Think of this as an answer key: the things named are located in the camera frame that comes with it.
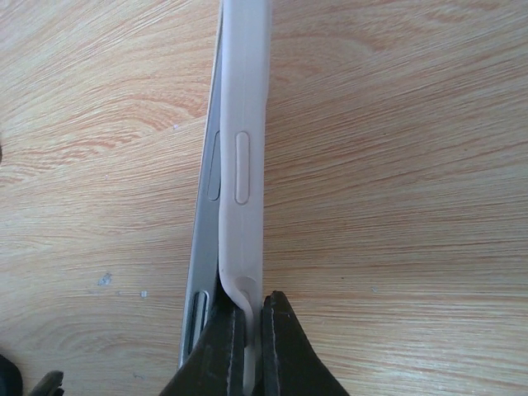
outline tabletop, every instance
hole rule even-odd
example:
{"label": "tabletop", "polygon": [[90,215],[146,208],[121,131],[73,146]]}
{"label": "tabletop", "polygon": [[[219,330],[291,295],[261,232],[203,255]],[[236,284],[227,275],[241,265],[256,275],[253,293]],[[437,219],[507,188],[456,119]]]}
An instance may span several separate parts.
{"label": "tabletop", "polygon": [[[351,394],[528,389],[528,7],[273,0],[264,288]],[[177,369],[219,2],[5,2],[0,353]]]}

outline wooden surface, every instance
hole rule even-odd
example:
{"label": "wooden surface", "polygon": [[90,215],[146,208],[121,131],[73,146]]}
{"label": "wooden surface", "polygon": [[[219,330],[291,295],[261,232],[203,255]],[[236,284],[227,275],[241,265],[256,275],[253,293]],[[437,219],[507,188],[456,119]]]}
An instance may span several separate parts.
{"label": "wooden surface", "polygon": [[[174,374],[217,11],[2,4],[0,353],[28,386]],[[265,291],[351,394],[527,394],[526,1],[273,14]]]}

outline white button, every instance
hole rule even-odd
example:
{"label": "white button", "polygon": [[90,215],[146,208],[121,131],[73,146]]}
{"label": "white button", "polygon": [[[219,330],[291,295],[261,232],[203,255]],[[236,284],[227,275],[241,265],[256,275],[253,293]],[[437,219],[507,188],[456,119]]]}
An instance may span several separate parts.
{"label": "white button", "polygon": [[238,132],[235,138],[236,156],[236,184],[234,198],[244,205],[249,199],[249,135]]}

